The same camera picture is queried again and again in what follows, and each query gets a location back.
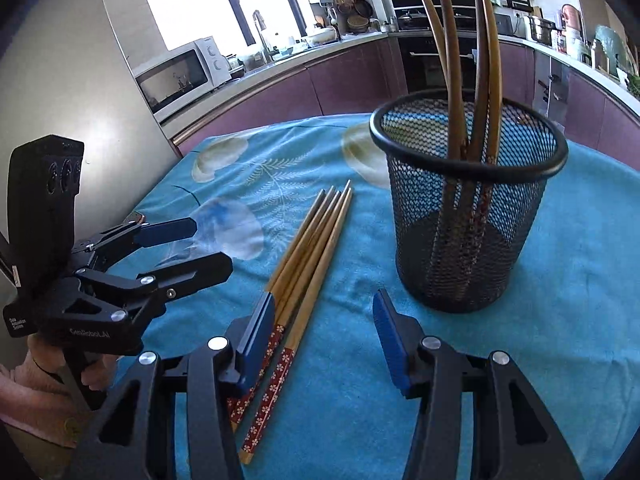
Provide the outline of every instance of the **black mesh basket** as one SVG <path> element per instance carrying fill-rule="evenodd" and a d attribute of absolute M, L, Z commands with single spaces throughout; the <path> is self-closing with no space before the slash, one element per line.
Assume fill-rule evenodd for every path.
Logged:
<path fill-rule="evenodd" d="M 464 99 L 471 131 L 473 92 Z M 370 130 L 388 162 L 402 283 L 427 306 L 472 312 L 505 291 L 568 147 L 550 121 L 504 99 L 497 164 L 449 160 L 447 117 L 446 90 L 417 92 L 376 110 Z M 442 206 L 445 182 L 455 209 Z"/>

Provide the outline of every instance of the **basket base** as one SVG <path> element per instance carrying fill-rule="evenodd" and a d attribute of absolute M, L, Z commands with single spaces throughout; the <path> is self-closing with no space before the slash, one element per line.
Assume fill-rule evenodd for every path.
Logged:
<path fill-rule="evenodd" d="M 465 295 L 457 300 L 434 293 L 428 265 L 437 225 L 438 212 L 433 212 L 412 224 L 402 240 L 398 240 L 396 269 L 409 294 L 425 306 L 452 314 L 481 310 L 500 298 L 509 282 L 510 258 L 504 256 L 511 253 L 511 248 L 500 231 L 489 223 Z"/>

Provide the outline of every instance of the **silver screw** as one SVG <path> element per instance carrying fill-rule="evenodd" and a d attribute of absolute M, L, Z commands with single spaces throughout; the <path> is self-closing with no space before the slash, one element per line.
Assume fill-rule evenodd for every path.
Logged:
<path fill-rule="evenodd" d="M 491 359 L 494 360 L 494 363 L 498 363 L 499 365 L 509 364 L 510 361 L 509 355 L 505 352 L 501 352 L 500 350 L 494 352 L 494 355 L 491 357 Z"/>
<path fill-rule="evenodd" d="M 116 310 L 111 314 L 111 320 L 116 322 L 122 321 L 126 317 L 127 317 L 127 313 L 124 310 Z"/>
<path fill-rule="evenodd" d="M 209 339 L 207 346 L 212 350 L 222 350 L 228 344 L 229 341 L 226 340 L 226 337 L 217 336 Z"/>
<path fill-rule="evenodd" d="M 154 354 L 153 352 L 144 352 L 140 354 L 140 357 L 138 358 L 138 362 L 141 365 L 153 364 L 155 360 L 156 360 L 156 354 Z"/>
<path fill-rule="evenodd" d="M 422 346 L 428 348 L 429 350 L 437 350 L 438 348 L 440 348 L 441 344 L 442 343 L 440 342 L 440 340 L 432 335 L 428 335 L 422 340 Z"/>

